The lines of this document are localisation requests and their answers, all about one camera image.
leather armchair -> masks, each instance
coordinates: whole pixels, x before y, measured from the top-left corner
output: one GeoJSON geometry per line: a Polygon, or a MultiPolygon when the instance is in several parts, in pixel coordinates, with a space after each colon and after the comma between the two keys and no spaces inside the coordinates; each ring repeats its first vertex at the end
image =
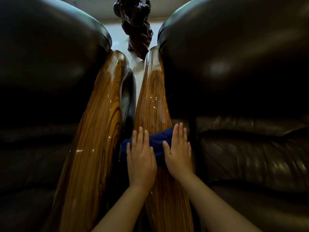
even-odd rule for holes
{"type": "Polygon", "coordinates": [[[90,231],[133,130],[129,62],[67,3],[0,6],[0,231],[90,231]]]}
{"type": "MultiPolygon", "coordinates": [[[[135,122],[158,132],[185,121],[196,174],[262,231],[309,231],[307,6],[192,0],[146,57],[135,122]]],[[[145,204],[152,231],[206,230],[179,195],[158,174],[145,204]]]]}

sofa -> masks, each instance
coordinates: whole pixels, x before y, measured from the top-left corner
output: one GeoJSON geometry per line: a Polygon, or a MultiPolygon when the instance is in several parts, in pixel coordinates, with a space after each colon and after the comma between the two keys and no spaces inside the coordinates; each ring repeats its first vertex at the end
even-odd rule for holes
{"type": "MultiPolygon", "coordinates": [[[[308,4],[192,0],[145,60],[135,127],[182,121],[195,173],[262,231],[309,231],[308,4]]],[[[206,231],[163,166],[144,215],[138,231],[206,231]]]]}
{"type": "Polygon", "coordinates": [[[133,130],[129,62],[101,23],[63,1],[0,6],[0,231],[91,230],[133,130]]]}

armrest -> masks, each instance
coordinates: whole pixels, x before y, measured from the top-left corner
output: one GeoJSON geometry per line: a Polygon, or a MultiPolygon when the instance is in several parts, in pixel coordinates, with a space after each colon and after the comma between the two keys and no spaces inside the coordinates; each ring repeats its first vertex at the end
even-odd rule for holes
{"type": "Polygon", "coordinates": [[[54,206],[63,205],[59,231],[90,231],[98,219],[112,156],[120,144],[121,85],[128,72],[125,55],[110,50],[58,183],[54,206]]]}
{"type": "MultiPolygon", "coordinates": [[[[149,135],[172,126],[165,98],[164,69],[157,46],[151,48],[145,60],[145,74],[135,115],[135,130],[139,126],[148,130],[149,135]]],[[[158,166],[156,182],[145,207],[152,231],[193,232],[187,195],[166,169],[158,166]]]]}

black leather sofa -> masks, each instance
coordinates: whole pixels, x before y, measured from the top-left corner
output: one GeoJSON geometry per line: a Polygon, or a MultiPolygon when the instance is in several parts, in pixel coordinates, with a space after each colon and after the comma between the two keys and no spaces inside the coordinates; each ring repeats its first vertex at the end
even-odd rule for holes
{"type": "MultiPolygon", "coordinates": [[[[56,231],[57,183],[112,39],[60,0],[0,0],[0,8],[0,231],[56,231]]],[[[136,103],[128,62],[124,73],[122,139],[136,103]]]]}
{"type": "Polygon", "coordinates": [[[192,0],[158,34],[197,175],[262,231],[309,231],[308,5],[192,0]]]}

blue rag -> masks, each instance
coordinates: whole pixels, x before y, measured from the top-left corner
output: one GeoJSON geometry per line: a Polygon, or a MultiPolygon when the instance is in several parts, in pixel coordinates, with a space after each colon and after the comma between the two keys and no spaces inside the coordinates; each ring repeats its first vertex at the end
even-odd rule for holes
{"type": "MultiPolygon", "coordinates": [[[[164,149],[162,142],[167,141],[168,145],[171,147],[173,127],[168,128],[160,133],[149,136],[149,144],[154,149],[154,154],[158,163],[158,159],[164,159],[164,149]]],[[[131,139],[125,139],[121,144],[121,157],[120,159],[127,159],[127,143],[132,144],[131,139]]]]}

